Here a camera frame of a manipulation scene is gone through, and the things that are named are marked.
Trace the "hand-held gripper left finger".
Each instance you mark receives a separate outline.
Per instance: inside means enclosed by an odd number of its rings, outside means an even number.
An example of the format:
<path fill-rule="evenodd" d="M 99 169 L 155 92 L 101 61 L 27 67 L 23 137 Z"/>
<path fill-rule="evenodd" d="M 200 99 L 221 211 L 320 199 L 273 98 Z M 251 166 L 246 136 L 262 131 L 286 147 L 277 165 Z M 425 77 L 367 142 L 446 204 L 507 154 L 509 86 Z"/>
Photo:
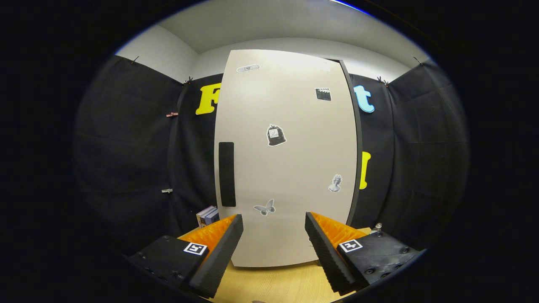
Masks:
<path fill-rule="evenodd" d="M 161 236 L 126 260 L 172 292 L 214 298 L 243 231 L 234 214 L 181 237 Z"/>

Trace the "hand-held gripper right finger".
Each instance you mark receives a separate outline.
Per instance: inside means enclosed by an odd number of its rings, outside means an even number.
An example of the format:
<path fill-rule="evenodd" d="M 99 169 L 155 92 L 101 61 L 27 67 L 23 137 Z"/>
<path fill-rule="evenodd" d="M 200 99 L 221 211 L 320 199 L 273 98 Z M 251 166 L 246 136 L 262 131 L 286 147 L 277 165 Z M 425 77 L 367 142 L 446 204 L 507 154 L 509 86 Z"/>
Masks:
<path fill-rule="evenodd" d="M 366 233 L 307 212 L 305 230 L 331 289 L 339 295 L 381 284 L 422 255 L 384 232 L 381 224 Z"/>

